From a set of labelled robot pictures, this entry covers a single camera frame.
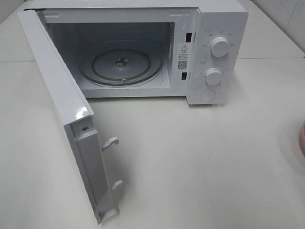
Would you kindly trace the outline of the round white door button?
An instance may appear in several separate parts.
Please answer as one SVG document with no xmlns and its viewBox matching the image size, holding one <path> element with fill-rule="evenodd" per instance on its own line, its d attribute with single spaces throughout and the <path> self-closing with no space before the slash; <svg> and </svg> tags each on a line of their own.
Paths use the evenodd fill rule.
<svg viewBox="0 0 305 229">
<path fill-rule="evenodd" d="M 201 99 L 206 102 L 210 102 L 215 98 L 215 91 L 205 90 L 201 93 Z"/>
</svg>

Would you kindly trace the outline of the white microwave knob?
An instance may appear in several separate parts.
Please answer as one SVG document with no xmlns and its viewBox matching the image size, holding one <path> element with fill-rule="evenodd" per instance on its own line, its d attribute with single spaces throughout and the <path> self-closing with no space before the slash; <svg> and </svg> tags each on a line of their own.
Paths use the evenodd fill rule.
<svg viewBox="0 0 305 229">
<path fill-rule="evenodd" d="M 215 57 L 223 57 L 229 52 L 230 42 L 224 36 L 218 36 L 210 41 L 210 51 Z"/>
<path fill-rule="evenodd" d="M 210 68 L 205 72 L 205 82 L 208 85 L 218 85 L 222 81 L 222 72 L 219 68 Z"/>
</svg>

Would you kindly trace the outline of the white microwave door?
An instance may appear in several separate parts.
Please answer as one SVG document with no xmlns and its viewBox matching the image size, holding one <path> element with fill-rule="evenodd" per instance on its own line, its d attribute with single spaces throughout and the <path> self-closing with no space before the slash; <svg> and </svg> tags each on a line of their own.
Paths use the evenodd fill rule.
<svg viewBox="0 0 305 229">
<path fill-rule="evenodd" d="M 88 101 L 51 40 L 42 12 L 18 13 L 22 29 L 68 138 L 98 224 L 118 214 L 123 181 L 110 183 L 103 153 L 117 137 L 99 142 Z"/>
</svg>

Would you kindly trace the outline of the pink round plate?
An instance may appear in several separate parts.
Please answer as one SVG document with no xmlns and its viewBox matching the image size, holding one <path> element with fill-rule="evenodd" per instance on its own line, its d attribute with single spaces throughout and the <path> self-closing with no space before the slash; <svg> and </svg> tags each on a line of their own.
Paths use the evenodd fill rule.
<svg viewBox="0 0 305 229">
<path fill-rule="evenodd" d="M 303 155 L 305 156 L 305 123 L 302 124 L 300 135 L 299 135 L 299 144 Z"/>
</svg>

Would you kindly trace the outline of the glass microwave turntable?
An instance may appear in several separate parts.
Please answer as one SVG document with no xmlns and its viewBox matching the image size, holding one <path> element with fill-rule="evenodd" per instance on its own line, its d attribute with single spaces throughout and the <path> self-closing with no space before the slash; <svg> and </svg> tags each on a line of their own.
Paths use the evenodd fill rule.
<svg viewBox="0 0 305 229">
<path fill-rule="evenodd" d="M 113 41 L 84 49 L 80 72 L 93 83 L 122 87 L 150 80 L 163 63 L 163 54 L 155 44 Z"/>
</svg>

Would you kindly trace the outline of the white warning label sticker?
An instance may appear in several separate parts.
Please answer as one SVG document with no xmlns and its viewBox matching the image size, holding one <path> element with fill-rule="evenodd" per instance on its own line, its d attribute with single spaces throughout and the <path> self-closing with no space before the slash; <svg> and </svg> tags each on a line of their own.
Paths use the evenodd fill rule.
<svg viewBox="0 0 305 229">
<path fill-rule="evenodd" d="M 176 68 L 179 71 L 187 71 L 189 69 L 190 53 L 191 44 L 189 42 L 176 45 Z"/>
</svg>

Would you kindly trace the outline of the white microwave oven body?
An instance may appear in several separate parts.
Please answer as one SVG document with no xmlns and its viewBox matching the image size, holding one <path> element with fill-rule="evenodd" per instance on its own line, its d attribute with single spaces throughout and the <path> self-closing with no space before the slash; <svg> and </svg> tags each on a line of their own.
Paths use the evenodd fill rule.
<svg viewBox="0 0 305 229">
<path fill-rule="evenodd" d="M 190 105 L 222 104 L 243 38 L 248 12 L 236 0 L 34 0 L 25 10 L 42 12 L 47 32 L 86 98 L 185 97 Z M 229 52 L 215 57 L 210 41 L 226 37 Z M 115 87 L 89 81 L 80 72 L 82 51 L 113 41 L 155 44 L 163 67 L 145 82 Z M 189 69 L 176 67 L 176 45 L 189 42 Z M 218 85 L 205 72 L 219 68 Z M 215 98 L 201 99 L 205 90 Z"/>
</svg>

